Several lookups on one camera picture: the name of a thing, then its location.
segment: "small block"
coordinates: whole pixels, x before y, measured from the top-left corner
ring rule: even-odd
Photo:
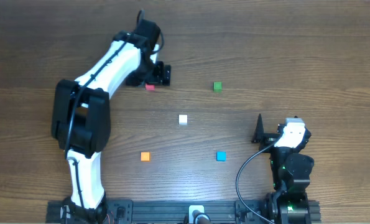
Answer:
[[[217,161],[226,161],[226,152],[216,152]]]
[[[179,124],[185,125],[187,124],[187,115],[179,115]]]
[[[150,162],[150,152],[141,152],[141,161]]]
[[[221,91],[222,91],[222,83],[214,82],[214,92],[221,92]]]
[[[145,84],[146,90],[154,91],[154,85]]]

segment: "blue cube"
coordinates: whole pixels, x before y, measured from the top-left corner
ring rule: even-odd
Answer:
[[[226,161],[226,152],[216,152],[217,161]]]

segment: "orange cube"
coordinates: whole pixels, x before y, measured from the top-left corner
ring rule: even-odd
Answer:
[[[150,152],[141,152],[141,161],[150,162]]]

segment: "black mounting rail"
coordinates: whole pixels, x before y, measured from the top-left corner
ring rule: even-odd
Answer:
[[[245,200],[246,204],[260,212],[261,201]],[[215,224],[264,224],[264,222],[247,212],[244,205],[237,201],[211,202],[133,202],[132,200],[108,200],[108,213],[114,217],[117,224],[131,223],[188,223],[188,211],[191,205],[203,205],[211,222]],[[79,219],[60,219],[62,202],[49,202],[46,223],[82,223]],[[316,201],[309,201],[312,223],[320,223],[320,206]]]

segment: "wooden table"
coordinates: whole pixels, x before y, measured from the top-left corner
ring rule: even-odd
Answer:
[[[0,222],[43,222],[47,202],[71,194],[50,135],[55,85],[88,71],[141,8],[164,32],[172,84],[112,98],[108,198],[236,200],[257,115],[269,132],[297,115],[312,132],[302,153],[315,160],[307,193],[322,220],[370,222],[368,0],[0,0]],[[273,190],[268,162],[243,172],[244,198]]]

